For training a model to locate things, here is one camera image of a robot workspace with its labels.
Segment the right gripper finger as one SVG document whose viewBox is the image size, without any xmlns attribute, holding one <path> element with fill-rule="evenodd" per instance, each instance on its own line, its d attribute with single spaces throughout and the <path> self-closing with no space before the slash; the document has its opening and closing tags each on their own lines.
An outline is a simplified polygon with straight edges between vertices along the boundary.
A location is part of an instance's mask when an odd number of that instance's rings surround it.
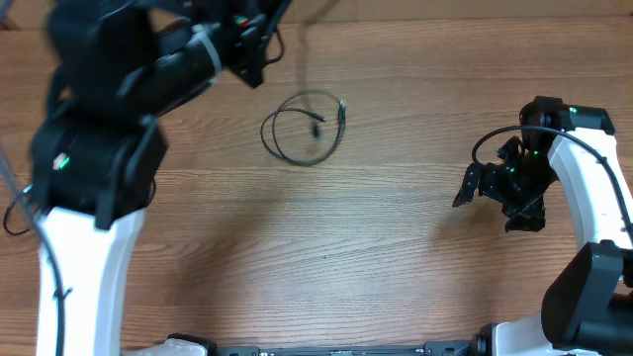
<svg viewBox="0 0 633 356">
<path fill-rule="evenodd" d="M 460 189 L 453 200 L 453 208 L 458 208 L 472 202 L 475 192 L 479 187 L 481 174 L 482 168 L 479 165 L 471 163 L 468 166 L 464 174 Z"/>
<path fill-rule="evenodd" d="M 513 213 L 504 225 L 504 231 L 539 231 L 545 226 L 545 208 L 542 197 Z"/>
</svg>

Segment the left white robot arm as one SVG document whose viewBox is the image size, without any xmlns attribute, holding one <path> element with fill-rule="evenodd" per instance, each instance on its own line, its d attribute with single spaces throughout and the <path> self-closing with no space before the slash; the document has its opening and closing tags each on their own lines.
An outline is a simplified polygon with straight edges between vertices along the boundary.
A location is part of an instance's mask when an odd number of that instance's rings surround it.
<svg viewBox="0 0 633 356">
<path fill-rule="evenodd" d="M 59 1 L 60 64 L 31 143 L 37 351 L 121 353 L 128 269 L 167 151 L 159 118 L 230 70 L 263 81 L 285 1 Z"/>
</svg>

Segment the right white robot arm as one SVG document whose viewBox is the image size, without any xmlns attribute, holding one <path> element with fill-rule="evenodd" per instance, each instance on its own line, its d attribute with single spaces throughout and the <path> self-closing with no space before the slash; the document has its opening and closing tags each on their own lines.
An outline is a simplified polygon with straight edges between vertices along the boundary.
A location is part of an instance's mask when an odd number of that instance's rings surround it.
<svg viewBox="0 0 633 356">
<path fill-rule="evenodd" d="M 606 110 L 537 96 L 519 112 L 498 163 L 474 158 L 452 205 L 475 196 L 501 204 L 506 231 L 539 231 L 544 195 L 560 182 L 578 251 L 545 292 L 540 312 L 491 323 L 471 355 L 629 355 L 632 352 L 632 196 Z"/>
</svg>

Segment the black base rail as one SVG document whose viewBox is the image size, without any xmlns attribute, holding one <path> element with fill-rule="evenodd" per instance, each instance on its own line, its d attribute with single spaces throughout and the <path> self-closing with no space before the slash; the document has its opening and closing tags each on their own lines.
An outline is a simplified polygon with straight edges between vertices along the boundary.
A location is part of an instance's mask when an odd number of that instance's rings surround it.
<svg viewBox="0 0 633 356">
<path fill-rule="evenodd" d="M 208 348 L 209 355 L 217 356 L 467 356 L 470 352 L 467 340 L 426 341 L 422 345 L 259 348 L 220 347 L 208 339 L 181 333 L 169 334 L 167 339 L 194 342 Z"/>
</svg>

